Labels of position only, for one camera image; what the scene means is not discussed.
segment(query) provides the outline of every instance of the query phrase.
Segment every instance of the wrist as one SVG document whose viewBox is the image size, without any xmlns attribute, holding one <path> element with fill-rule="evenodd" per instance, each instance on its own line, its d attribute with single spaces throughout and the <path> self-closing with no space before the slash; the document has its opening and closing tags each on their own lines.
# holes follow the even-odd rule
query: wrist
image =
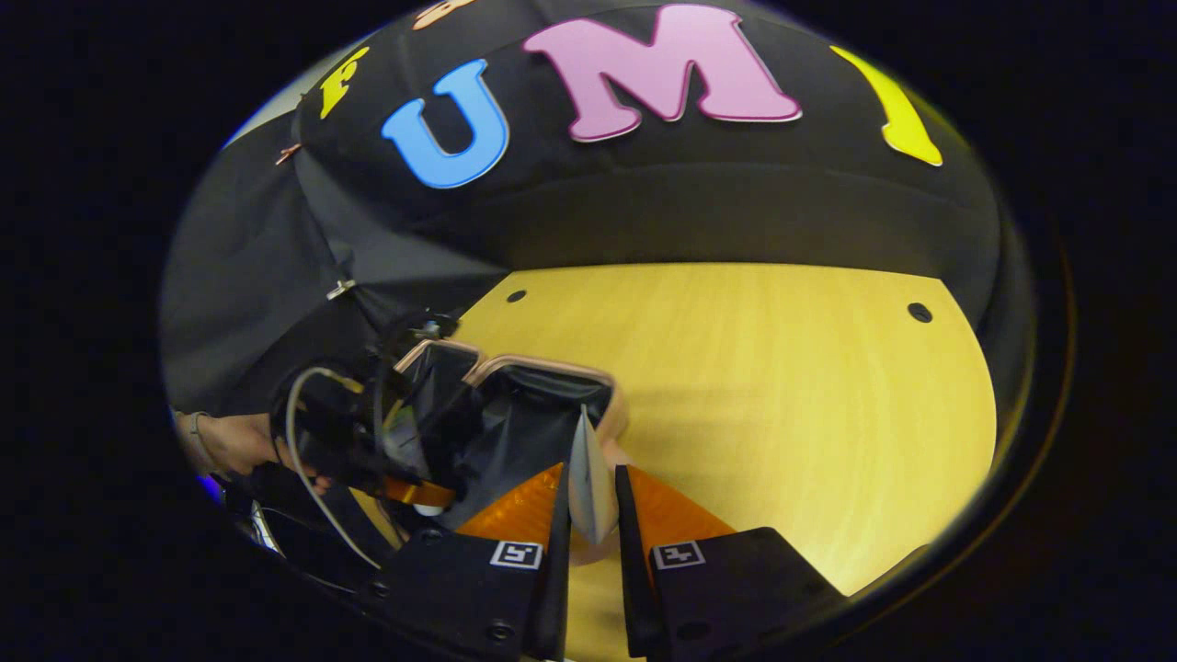
<svg viewBox="0 0 1177 662">
<path fill-rule="evenodd" d="M 220 470 L 208 450 L 207 437 L 213 418 L 202 411 L 177 413 L 175 431 L 188 462 L 197 472 L 207 476 Z"/>
</svg>

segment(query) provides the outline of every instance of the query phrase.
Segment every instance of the wooden table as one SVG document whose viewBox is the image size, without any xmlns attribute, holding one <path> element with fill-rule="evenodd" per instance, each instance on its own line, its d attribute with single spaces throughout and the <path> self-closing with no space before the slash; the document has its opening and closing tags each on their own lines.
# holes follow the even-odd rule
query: wooden table
<svg viewBox="0 0 1177 662">
<path fill-rule="evenodd" d="M 508 294 L 526 291 L 508 303 Z M 907 311 L 922 303 L 933 318 Z M 516 272 L 454 339 L 617 377 L 636 465 L 843 594 L 932 541 L 993 456 L 984 356 L 937 279 L 782 264 Z M 567 657 L 627 660 L 620 562 L 573 568 Z"/>
</svg>

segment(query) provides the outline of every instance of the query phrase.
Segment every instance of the yellow letter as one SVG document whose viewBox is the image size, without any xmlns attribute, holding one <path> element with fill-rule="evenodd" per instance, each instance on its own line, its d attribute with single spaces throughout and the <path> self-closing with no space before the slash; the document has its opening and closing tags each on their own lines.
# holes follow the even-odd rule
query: yellow letter
<svg viewBox="0 0 1177 662">
<path fill-rule="evenodd" d="M 331 108 L 334 108 L 344 94 L 347 94 L 347 86 L 344 82 L 351 80 L 352 75 L 355 74 L 355 68 L 359 66 L 355 60 L 363 58 L 364 53 L 367 52 L 367 46 L 357 51 L 354 55 L 347 58 L 347 61 L 339 65 L 338 69 L 331 72 L 331 75 L 319 86 L 319 90 L 322 90 L 322 112 L 319 113 L 319 119 L 325 119 Z"/>
<path fill-rule="evenodd" d="M 917 158 L 933 166 L 944 165 L 944 157 L 932 144 L 932 139 L 924 128 L 924 123 L 919 120 L 919 114 L 911 105 L 911 100 L 903 93 L 899 86 L 887 78 L 883 72 L 870 66 L 858 57 L 830 46 L 834 53 L 842 55 L 847 62 L 855 65 L 866 82 L 871 84 L 875 94 L 883 104 L 883 112 L 886 113 L 886 124 L 883 125 L 883 139 L 897 152 L 903 152 L 909 157 Z"/>
</svg>

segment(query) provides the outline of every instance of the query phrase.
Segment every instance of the black bracket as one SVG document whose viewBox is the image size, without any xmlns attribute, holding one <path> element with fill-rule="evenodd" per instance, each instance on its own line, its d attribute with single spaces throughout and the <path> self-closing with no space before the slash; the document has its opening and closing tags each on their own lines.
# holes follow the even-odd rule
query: black bracket
<svg viewBox="0 0 1177 662">
<path fill-rule="evenodd" d="M 617 469 L 617 496 L 631 657 L 743 658 L 845 601 L 769 527 L 652 548 L 651 588 L 625 466 Z"/>
<path fill-rule="evenodd" d="M 357 600 L 394 630 L 458 658 L 563 660 L 570 532 L 561 475 L 547 549 L 423 529 Z"/>
</svg>

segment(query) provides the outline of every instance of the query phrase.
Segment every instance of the black cloth backdrop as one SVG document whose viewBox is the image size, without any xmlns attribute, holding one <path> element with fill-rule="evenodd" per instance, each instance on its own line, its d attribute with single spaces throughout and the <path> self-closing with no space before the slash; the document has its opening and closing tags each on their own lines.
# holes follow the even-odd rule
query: black cloth backdrop
<svg viewBox="0 0 1177 662">
<path fill-rule="evenodd" d="M 460 312 L 514 270 L 767 262 L 942 279 L 978 330 L 1003 418 L 1024 360 L 1028 319 L 1016 312 L 1028 304 L 1017 285 L 1028 272 L 984 165 L 911 90 L 944 165 L 896 152 L 875 92 L 825 38 L 756 5 L 709 4 L 743 18 L 739 29 L 802 105 L 800 119 L 707 118 L 696 73 L 678 121 L 614 86 L 643 111 L 641 125 L 573 141 L 561 79 L 520 45 L 581 15 L 649 42 L 657 7 L 631 0 L 474 2 L 423 31 L 410 15 L 375 32 L 327 118 L 314 85 L 293 113 L 230 145 L 193 194 L 162 299 L 173 405 L 262 411 L 282 366 L 357 347 L 410 307 Z M 470 184 L 427 187 L 379 128 L 420 98 L 440 146 L 463 150 L 470 127 L 432 86 L 478 58 L 510 144 Z M 295 143 L 301 150 L 275 166 Z M 347 278 L 357 287 L 327 302 Z"/>
</svg>

